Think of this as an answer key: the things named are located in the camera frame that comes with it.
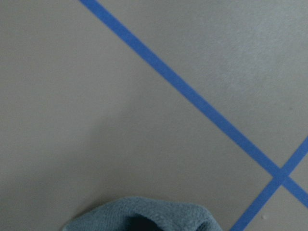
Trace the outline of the grey cleaning cloth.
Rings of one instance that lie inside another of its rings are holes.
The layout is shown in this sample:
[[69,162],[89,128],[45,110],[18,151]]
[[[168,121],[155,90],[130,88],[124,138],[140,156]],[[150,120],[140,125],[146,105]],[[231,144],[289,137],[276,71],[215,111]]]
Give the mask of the grey cleaning cloth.
[[220,231],[200,205],[145,197],[124,197],[68,222],[64,231]]

